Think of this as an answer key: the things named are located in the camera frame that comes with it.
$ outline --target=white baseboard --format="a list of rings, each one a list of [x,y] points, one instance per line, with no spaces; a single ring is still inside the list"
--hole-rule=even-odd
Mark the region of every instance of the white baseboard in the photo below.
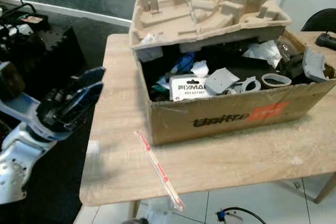
[[[20,0],[0,0],[0,1],[3,3],[12,4],[12,5],[21,4]],[[23,0],[23,1],[24,3],[32,4],[37,10],[45,10],[48,12],[64,14],[64,15],[69,15],[73,17],[91,18],[97,21],[103,21],[106,23],[111,23],[111,24],[119,25],[119,26],[126,26],[126,27],[131,26],[131,20],[129,19],[117,18],[117,17],[108,16],[104,14],[91,13],[85,10],[71,9],[71,8],[66,8],[66,7],[56,6],[56,5],[48,5],[48,4],[26,1],[26,0]]]

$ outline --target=wooden table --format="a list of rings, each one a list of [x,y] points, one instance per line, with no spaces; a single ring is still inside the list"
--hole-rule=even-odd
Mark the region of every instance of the wooden table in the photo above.
[[[336,67],[336,52],[313,44]],[[150,136],[143,91],[127,35],[110,35],[104,90],[93,119],[80,199],[103,205],[166,195],[134,132]],[[230,132],[153,151],[178,193],[242,186],[336,171],[336,89],[289,123]]]

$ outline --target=black chair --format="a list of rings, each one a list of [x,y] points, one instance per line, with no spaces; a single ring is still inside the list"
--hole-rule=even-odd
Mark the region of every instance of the black chair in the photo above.
[[[312,15],[301,31],[332,31],[336,33],[336,8],[321,10]]]

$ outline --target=white tile floor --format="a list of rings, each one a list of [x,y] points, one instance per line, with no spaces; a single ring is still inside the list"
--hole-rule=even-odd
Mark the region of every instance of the white tile floor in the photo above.
[[[139,206],[137,217],[152,219],[150,224],[197,224],[219,223],[215,212],[227,207],[243,207],[256,213],[267,224],[330,224],[336,223],[336,193],[331,193],[319,205],[309,199],[315,198],[330,174],[302,179],[264,183],[236,188],[200,191],[183,194],[181,198],[186,205],[183,212],[168,210],[155,215],[151,208],[165,206],[166,199],[143,200]],[[76,224],[87,223],[121,223],[133,211],[132,204],[112,204],[100,207],[83,207]],[[236,212],[243,222],[234,217],[227,224],[257,224],[254,217]]]

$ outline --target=cardboard box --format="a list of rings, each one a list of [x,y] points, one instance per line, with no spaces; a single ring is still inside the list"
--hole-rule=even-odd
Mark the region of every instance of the cardboard box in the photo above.
[[[299,52],[306,49],[291,32],[284,35]],[[180,102],[153,102],[149,98],[141,63],[139,73],[146,93],[153,144],[191,140],[227,131],[241,130],[298,119],[306,114],[335,85],[335,70],[327,65],[331,79],[255,93],[220,95]]]
[[[322,83],[179,102],[151,101],[139,58],[144,61],[161,57],[166,45],[178,46],[180,52],[191,52],[207,45],[248,38],[273,40],[290,23],[290,18],[270,0],[192,1],[136,0],[129,35],[145,89],[153,144],[298,119],[336,85],[335,71],[328,66],[326,75],[332,80]],[[197,8],[204,12],[195,12]],[[147,34],[158,38],[142,44]],[[285,31],[284,36],[298,52],[304,52],[303,43],[293,34]]]

